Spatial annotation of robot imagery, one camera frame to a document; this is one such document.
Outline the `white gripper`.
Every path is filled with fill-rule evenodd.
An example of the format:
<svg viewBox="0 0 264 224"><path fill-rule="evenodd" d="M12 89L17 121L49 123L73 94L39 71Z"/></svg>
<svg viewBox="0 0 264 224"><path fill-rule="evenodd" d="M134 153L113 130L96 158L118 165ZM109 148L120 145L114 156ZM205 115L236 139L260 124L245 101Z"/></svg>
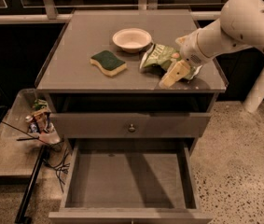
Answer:
<svg viewBox="0 0 264 224"><path fill-rule="evenodd" d="M187 76L190 73L188 63L198 67L214 58L212 51L213 34L209 29L199 28L188 35L176 38L175 43L179 46L183 60L169 67L160 81L161 88L170 88L175 82Z"/></svg>

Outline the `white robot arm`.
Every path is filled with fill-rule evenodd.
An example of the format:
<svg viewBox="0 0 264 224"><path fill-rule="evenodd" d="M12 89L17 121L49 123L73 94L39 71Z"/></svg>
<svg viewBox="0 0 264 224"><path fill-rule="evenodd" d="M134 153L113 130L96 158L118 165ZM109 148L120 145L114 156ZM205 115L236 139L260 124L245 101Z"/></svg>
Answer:
<svg viewBox="0 0 264 224"><path fill-rule="evenodd" d="M160 81L164 89L216 56L254 47L264 54L264 1L229 0L220 17L189 35L178 37L181 60L172 64Z"/></svg>

